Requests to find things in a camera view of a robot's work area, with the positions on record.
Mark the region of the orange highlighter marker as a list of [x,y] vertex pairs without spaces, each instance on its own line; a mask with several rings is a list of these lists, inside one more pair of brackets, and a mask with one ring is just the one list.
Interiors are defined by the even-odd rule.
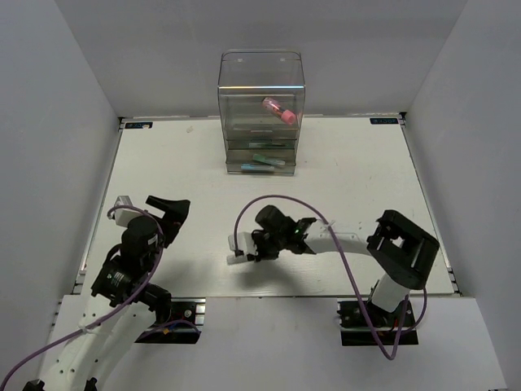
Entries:
[[242,254],[242,255],[236,255],[234,253],[230,254],[226,258],[226,263],[228,266],[234,266],[238,264],[243,264],[247,262],[254,262],[256,261],[256,256],[252,254]]

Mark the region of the clear plastic drawer organizer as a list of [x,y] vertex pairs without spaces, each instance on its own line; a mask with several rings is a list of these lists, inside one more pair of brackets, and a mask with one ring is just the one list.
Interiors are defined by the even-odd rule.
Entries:
[[[305,79],[302,57],[289,50],[230,50],[221,55],[217,84],[218,107],[225,145],[225,164],[230,174],[292,175],[304,114]],[[287,125],[262,107],[264,98],[276,99],[296,115]],[[248,148],[250,142],[291,144],[289,148]],[[261,154],[286,161],[273,172],[242,171],[243,164]]]

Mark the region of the green highlighter marker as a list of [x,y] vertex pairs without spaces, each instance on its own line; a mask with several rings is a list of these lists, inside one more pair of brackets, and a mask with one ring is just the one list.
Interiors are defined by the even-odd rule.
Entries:
[[276,159],[274,157],[269,157],[269,156],[261,155],[258,153],[252,155],[252,160],[255,161],[256,163],[275,166],[275,167],[282,167],[282,166],[286,165],[285,160]]

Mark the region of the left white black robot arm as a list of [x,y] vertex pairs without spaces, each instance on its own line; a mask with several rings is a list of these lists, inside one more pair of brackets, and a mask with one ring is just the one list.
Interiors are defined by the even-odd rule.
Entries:
[[172,315],[170,292],[151,283],[163,251],[177,237],[189,200],[150,195],[154,215],[120,196],[107,212],[123,227],[120,242],[109,252],[90,288],[76,331],[61,338],[63,349],[52,366],[27,390],[100,390],[130,346],[153,324]]

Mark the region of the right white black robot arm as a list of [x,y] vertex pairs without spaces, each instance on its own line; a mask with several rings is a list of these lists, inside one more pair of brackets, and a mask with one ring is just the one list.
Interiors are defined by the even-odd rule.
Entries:
[[373,257],[384,275],[370,294],[367,313],[379,325],[396,317],[406,295],[426,287],[440,249],[434,236],[392,209],[383,212],[374,234],[367,239],[345,226],[335,228],[315,217],[294,221],[273,205],[257,214],[256,223],[260,229],[246,236],[249,260],[273,260],[282,250],[297,255],[332,253],[338,246],[343,254]]

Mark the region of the blue highlighter marker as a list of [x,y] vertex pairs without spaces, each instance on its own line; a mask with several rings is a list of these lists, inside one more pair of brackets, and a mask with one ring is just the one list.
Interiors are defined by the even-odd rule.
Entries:
[[254,165],[254,164],[243,164],[240,166],[242,171],[248,172],[273,172],[275,171],[275,167],[272,165]]

